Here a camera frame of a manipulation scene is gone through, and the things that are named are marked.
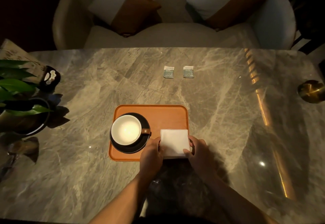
pillow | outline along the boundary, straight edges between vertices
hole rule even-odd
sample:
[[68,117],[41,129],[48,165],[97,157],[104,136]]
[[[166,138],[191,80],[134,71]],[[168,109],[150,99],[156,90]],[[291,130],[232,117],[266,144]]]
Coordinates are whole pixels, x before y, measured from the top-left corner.
[[246,21],[265,0],[186,0],[214,29]]
[[88,9],[118,34],[130,36],[160,7],[153,0],[93,0]]

orange tray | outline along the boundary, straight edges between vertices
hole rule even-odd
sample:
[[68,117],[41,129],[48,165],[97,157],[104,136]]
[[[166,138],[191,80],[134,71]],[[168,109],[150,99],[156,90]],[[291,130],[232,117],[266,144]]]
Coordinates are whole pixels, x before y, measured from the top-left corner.
[[[161,129],[187,129],[189,130],[189,113],[183,105],[142,105],[123,104],[114,111],[113,122],[125,113],[134,112],[143,115],[151,130],[151,138],[160,136]],[[126,154],[115,149],[110,141],[108,156],[113,161],[138,162],[142,150],[133,154]]]

coffee cup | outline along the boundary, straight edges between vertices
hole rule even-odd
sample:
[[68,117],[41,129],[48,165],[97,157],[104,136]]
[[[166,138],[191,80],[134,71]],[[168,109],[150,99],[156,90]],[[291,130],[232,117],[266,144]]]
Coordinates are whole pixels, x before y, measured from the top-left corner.
[[132,115],[122,115],[112,124],[112,139],[120,145],[131,145],[142,134],[150,134],[149,128],[142,128],[140,121]]

sofa armrest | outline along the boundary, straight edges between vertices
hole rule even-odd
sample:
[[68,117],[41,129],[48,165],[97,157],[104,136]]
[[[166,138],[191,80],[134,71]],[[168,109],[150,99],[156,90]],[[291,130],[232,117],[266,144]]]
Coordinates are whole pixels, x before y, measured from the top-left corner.
[[55,46],[82,49],[92,26],[91,13],[80,0],[60,0],[52,24]]
[[296,21],[289,0],[266,0],[249,22],[261,48],[291,49],[295,39]]

human hand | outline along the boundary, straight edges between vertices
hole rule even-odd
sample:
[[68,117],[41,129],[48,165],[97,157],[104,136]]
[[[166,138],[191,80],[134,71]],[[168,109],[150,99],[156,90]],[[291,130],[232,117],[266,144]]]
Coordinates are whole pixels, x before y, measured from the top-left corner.
[[152,181],[159,172],[163,164],[162,149],[158,149],[160,137],[149,139],[140,156],[139,175],[149,181]]
[[192,153],[187,149],[183,149],[183,152],[197,175],[207,182],[216,175],[213,154],[203,139],[197,139],[191,135],[189,135],[189,139]]

